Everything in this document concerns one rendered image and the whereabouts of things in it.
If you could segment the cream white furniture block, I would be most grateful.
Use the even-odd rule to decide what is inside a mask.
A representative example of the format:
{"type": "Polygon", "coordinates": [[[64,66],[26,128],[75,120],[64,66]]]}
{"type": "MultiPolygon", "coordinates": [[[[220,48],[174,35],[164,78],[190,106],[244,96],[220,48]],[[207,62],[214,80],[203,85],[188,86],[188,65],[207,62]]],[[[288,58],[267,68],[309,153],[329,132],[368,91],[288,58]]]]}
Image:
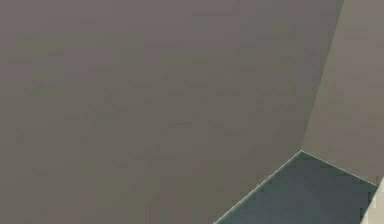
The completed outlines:
{"type": "Polygon", "coordinates": [[[384,178],[360,224],[384,224],[384,178]]]}

